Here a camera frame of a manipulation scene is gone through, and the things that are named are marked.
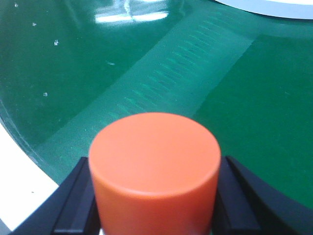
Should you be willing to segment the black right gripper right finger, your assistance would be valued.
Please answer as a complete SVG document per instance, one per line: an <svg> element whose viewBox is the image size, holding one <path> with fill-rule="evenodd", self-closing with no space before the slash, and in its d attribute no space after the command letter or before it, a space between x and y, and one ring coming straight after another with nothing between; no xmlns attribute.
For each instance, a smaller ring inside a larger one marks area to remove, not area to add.
<svg viewBox="0 0 313 235"><path fill-rule="evenodd" d="M212 220L215 235L311 235L313 211L231 156L222 157Z"/></svg>

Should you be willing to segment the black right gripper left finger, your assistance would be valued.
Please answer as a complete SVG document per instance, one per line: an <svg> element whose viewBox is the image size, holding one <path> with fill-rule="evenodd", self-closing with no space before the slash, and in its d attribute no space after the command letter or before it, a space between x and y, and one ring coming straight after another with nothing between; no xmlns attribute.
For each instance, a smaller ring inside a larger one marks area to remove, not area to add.
<svg viewBox="0 0 313 235"><path fill-rule="evenodd" d="M87 157L12 235L98 235L100 220Z"/></svg>

